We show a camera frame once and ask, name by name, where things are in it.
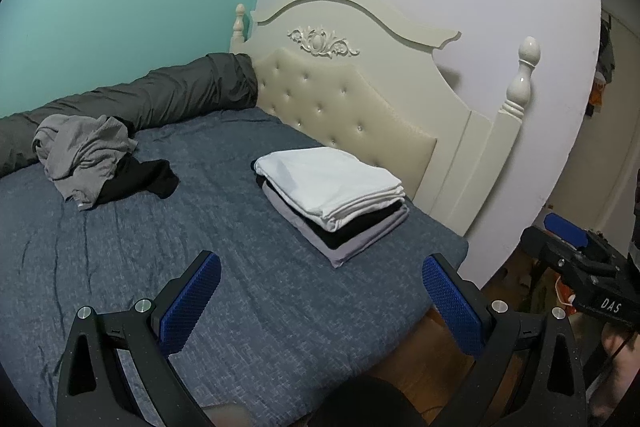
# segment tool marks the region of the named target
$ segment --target blue textured pad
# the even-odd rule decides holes
[[[547,214],[544,223],[549,232],[555,233],[574,248],[586,247],[589,244],[583,229],[576,227],[571,221],[567,221],[558,214]]]
[[[475,358],[482,355],[484,341],[480,319],[431,255],[422,263],[422,284],[447,323],[460,351]]]
[[[211,253],[160,320],[158,344],[165,357],[180,351],[220,283],[220,258]]]

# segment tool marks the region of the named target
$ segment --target bed post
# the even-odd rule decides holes
[[[229,44],[230,53],[239,53],[240,44],[244,44],[244,4],[236,6],[236,20],[234,22],[234,32],[231,35],[231,44]]]
[[[540,60],[540,46],[527,37],[518,49],[518,73],[507,89],[507,97],[492,124],[484,149],[465,188],[444,222],[464,235],[480,212],[511,153],[522,125],[524,108],[531,97],[531,73]]]

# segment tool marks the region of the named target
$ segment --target white door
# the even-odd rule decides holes
[[[614,187],[620,183],[629,151],[635,150],[639,123],[640,39],[616,19],[610,38],[616,69],[605,89],[602,111],[584,118],[547,202],[554,212],[584,229],[596,228],[605,208],[614,203]],[[633,220],[633,206],[628,211]]]

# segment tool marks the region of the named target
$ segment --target bed sheet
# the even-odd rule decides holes
[[[257,426],[285,426],[393,350],[431,305],[425,256],[458,267],[466,240],[409,204],[408,219],[339,269],[271,206],[250,163],[317,146],[259,108],[219,111],[136,134],[137,158],[180,178],[79,212],[41,165],[0,179],[0,362],[45,427],[55,424],[61,353],[75,311],[120,311],[154,297],[201,250],[222,282],[170,360],[202,406],[244,404]],[[128,354],[147,420],[161,425]]]

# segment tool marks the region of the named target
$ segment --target silver bolt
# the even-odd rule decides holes
[[[82,308],[80,308],[78,310],[78,318],[79,319],[85,319],[89,315],[91,315],[91,308],[89,308],[89,306],[82,306]]]
[[[149,299],[140,299],[136,302],[136,311],[140,313],[144,313],[151,308],[151,301]]]
[[[556,319],[564,319],[566,317],[566,313],[564,313],[564,310],[562,308],[558,308],[557,306],[551,310],[551,314]]]
[[[497,313],[504,313],[509,309],[505,301],[494,301],[491,303],[491,308]]]

